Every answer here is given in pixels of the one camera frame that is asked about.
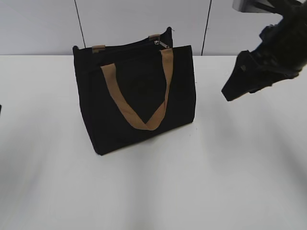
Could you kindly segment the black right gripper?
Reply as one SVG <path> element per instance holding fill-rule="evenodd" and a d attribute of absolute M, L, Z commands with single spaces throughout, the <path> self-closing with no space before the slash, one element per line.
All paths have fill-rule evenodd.
<path fill-rule="evenodd" d="M 248 92 L 257 92 L 273 84 L 296 78 L 307 64 L 307 3 L 297 0 L 270 0 L 283 18 L 266 26 L 262 43 L 252 52 L 238 54 L 231 76 L 221 92 L 230 102 Z"/>

